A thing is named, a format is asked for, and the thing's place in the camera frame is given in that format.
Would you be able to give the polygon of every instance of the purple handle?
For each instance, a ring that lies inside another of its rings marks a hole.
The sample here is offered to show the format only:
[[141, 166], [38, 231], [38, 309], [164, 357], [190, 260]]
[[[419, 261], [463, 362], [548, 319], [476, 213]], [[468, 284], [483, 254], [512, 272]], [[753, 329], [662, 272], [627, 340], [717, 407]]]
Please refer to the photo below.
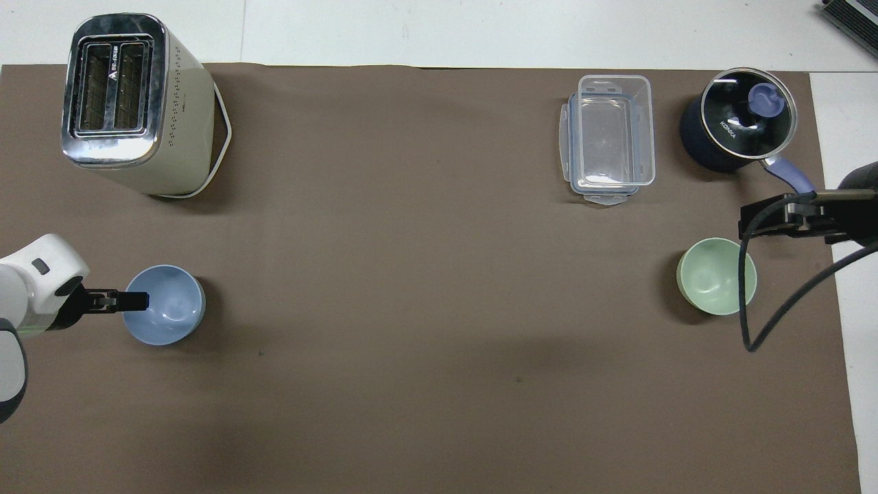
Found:
[[811, 193], [816, 190], [814, 184], [808, 180], [808, 177], [802, 173], [797, 166], [781, 155], [774, 155], [764, 158], [762, 167], [768, 173], [783, 180], [797, 193]]

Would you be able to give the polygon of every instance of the brown fabric mat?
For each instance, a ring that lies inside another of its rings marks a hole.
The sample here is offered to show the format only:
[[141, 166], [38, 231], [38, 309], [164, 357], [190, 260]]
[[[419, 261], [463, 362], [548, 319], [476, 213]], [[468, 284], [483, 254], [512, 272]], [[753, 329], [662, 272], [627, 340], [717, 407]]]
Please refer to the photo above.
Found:
[[[786, 192], [683, 150], [716, 72], [637, 72], [657, 179], [598, 208], [561, 177], [558, 112], [605, 71], [209, 69], [234, 140], [168, 201], [66, 161], [62, 66], [3, 67], [0, 253], [61, 234], [87, 287], [180, 265], [208, 310], [168, 347], [120, 315], [27, 340], [3, 492], [859, 491], [834, 282], [755, 354], [677, 291], [686, 248]], [[808, 77], [779, 76], [785, 154], [821, 185]], [[831, 262], [817, 239], [752, 255], [754, 325]]]

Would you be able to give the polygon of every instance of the lid knob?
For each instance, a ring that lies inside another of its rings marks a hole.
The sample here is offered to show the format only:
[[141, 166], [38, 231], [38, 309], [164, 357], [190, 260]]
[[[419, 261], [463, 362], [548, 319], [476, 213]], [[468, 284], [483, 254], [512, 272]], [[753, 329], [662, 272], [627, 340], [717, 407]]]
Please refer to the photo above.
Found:
[[747, 103], [751, 113], [767, 119], [780, 115], [787, 105], [778, 87], [771, 83], [754, 85], [747, 95]]

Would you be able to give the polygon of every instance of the toaster logo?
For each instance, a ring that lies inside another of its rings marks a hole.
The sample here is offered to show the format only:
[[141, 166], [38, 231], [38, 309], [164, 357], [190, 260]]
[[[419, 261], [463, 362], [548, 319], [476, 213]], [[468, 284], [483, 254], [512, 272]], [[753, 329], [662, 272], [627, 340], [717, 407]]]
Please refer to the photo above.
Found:
[[112, 58], [110, 59], [110, 75], [109, 78], [112, 80], [116, 80], [119, 78], [119, 71], [117, 67], [119, 65], [119, 45], [116, 45], [112, 48]]

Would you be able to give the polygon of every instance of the white table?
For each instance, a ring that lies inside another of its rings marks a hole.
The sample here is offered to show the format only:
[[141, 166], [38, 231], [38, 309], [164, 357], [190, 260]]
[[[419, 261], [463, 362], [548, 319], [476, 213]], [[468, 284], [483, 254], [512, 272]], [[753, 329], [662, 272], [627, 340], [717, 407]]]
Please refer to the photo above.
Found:
[[[66, 63], [92, 15], [144, 11], [202, 62], [812, 72], [824, 177], [878, 161], [878, 59], [817, 0], [0, 0], [0, 64]], [[855, 246], [838, 245], [840, 258]], [[840, 272], [862, 491], [878, 494], [878, 258]], [[807, 310], [807, 298], [803, 307]]]

